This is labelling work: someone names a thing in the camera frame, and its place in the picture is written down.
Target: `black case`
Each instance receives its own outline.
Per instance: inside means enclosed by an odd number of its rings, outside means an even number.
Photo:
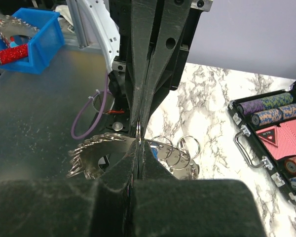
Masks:
[[[283,123],[284,121],[294,120],[296,118],[282,120],[277,123],[272,123],[272,124],[268,124],[260,127],[255,127],[251,124],[251,116],[250,115],[244,116],[237,109],[237,105],[239,103],[263,98],[266,96],[277,95],[285,92],[289,92],[294,98],[293,103],[296,103],[296,81],[295,81],[287,90],[278,90],[278,91],[274,91],[266,94],[233,100],[229,103],[228,112],[232,117],[233,121],[236,123],[236,125],[240,129],[240,132],[236,134],[234,141],[238,149],[240,150],[241,154],[244,156],[245,161],[247,162],[249,167],[254,169],[264,167],[269,173],[269,175],[271,176],[272,180],[277,185],[277,187],[280,189],[281,193],[284,195],[285,199],[290,203],[296,205],[296,192],[291,187],[291,184],[289,181],[289,179],[292,178],[293,176],[290,175],[284,168],[284,161],[288,158],[283,158],[281,160],[273,159],[268,149],[265,147],[263,142],[258,138],[256,134],[256,130],[264,129],[273,125],[278,125],[280,123]],[[249,142],[252,149],[255,151],[260,161],[259,164],[254,164],[250,159],[249,154],[247,153],[247,151],[239,141],[239,138],[241,136],[246,138],[246,140]]]

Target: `purple poker chip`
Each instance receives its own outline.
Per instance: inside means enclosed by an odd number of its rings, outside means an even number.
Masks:
[[[237,106],[237,108],[244,115],[249,115],[249,114],[253,114],[255,112],[260,112],[265,109],[263,102],[260,99],[240,103]]]

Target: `white cloth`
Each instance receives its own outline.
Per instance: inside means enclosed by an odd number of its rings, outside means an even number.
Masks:
[[[68,6],[59,5],[56,7],[55,11],[59,12],[66,19],[66,21],[68,21],[72,26],[74,25],[73,20],[70,15],[70,12],[69,12],[69,9],[68,9]]]

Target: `poker chip case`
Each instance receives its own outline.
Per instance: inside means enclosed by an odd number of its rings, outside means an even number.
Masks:
[[[234,142],[248,166],[265,168],[284,198],[296,205],[296,81],[287,90],[232,100],[228,113],[239,128]],[[258,160],[250,157],[243,138]]]

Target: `metal disc with rings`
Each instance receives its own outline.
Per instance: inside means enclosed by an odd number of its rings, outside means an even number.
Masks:
[[[140,131],[138,133],[137,140],[140,138]],[[157,136],[153,139],[157,138],[165,138],[170,143],[165,144],[156,140],[147,140],[152,148],[157,148],[158,152],[156,158],[159,161],[165,161],[166,165],[164,166],[170,168],[170,172],[173,172],[176,178],[189,179],[189,177],[191,177],[192,179],[197,179],[199,166],[192,161],[184,138],[179,140],[179,148],[174,146],[172,141],[166,137]],[[133,141],[135,141],[135,138],[117,133],[105,133],[86,139],[82,144],[79,144],[75,150],[68,152],[73,158],[70,161],[72,168],[67,174],[67,177],[70,178],[80,173],[84,173],[86,179],[100,177],[104,174],[104,171],[99,167],[99,160],[111,154],[112,151],[114,151],[114,153],[127,152]]]
[[[96,135],[80,144],[77,149],[69,151],[68,154],[73,157],[70,164],[73,165],[67,177],[73,177],[84,173],[86,179],[95,179],[104,174],[99,167],[99,160],[111,154],[125,153],[135,138],[122,136],[116,133],[106,133]]]
[[[14,16],[5,16],[0,19],[0,38],[8,47],[27,43],[38,32],[37,27]]]

